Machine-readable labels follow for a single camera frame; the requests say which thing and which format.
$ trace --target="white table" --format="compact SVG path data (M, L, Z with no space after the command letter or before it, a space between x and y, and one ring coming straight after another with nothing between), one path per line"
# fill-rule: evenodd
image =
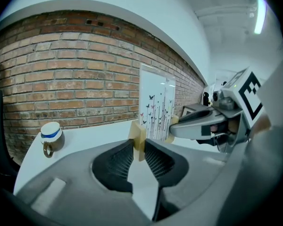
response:
M46 158L43 154L40 133L30 146L20 167L14 195L33 177L44 171L53 163L68 154L93 148L103 144L128 139L132 121L124 121L109 125L64 130L64 147ZM201 144L189 139L175 138L173 144L198 150L217 152L211 145ZM152 218L158 193L158 182L151 173L146 161L133 161L128 175L128 181L133 185L133 200L148 218Z

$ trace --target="brick wall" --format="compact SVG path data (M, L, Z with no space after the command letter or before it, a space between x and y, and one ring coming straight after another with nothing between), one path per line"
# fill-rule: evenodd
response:
M176 114L200 101L204 83L194 70L165 43L120 19L58 11L1 31L9 153L22 159L49 121L73 129L136 118L140 63L175 75Z

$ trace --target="white ceiling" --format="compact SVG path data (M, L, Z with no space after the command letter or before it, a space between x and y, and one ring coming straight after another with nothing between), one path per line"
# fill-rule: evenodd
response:
M257 19L257 0L187 0L202 23L207 40L210 44L211 58L214 53L240 53L252 57L252 61L262 60L262 71L268 67L265 74L259 75L266 79L277 66L283 56L283 38L277 18L267 7L266 19L261 34L254 34ZM218 69L239 71L239 66L228 66Z

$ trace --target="blue stripe on mug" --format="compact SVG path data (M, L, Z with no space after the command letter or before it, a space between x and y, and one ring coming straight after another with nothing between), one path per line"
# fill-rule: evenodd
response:
M42 138L53 138L53 137L55 137L55 136L58 134L59 131L60 131L60 128L59 128L56 132L54 132L54 133L52 133L52 134L50 134L50 135L43 135L43 134L41 133L41 137L42 137Z

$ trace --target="wooden block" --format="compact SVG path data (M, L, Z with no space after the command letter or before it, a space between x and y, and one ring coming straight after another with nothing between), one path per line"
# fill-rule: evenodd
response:
M134 158L143 161L145 159L146 129L138 121L132 121L128 138L134 140Z
M173 116L172 116L172 119L171 119L170 126L173 125L173 124L178 123L178 121L179 121L179 117L178 117L177 115L173 115ZM168 138L165 140L165 142L167 142L167 143L172 143L172 142L174 141L174 138L175 138L175 137L174 137L171 133L169 133L169 136L168 136Z

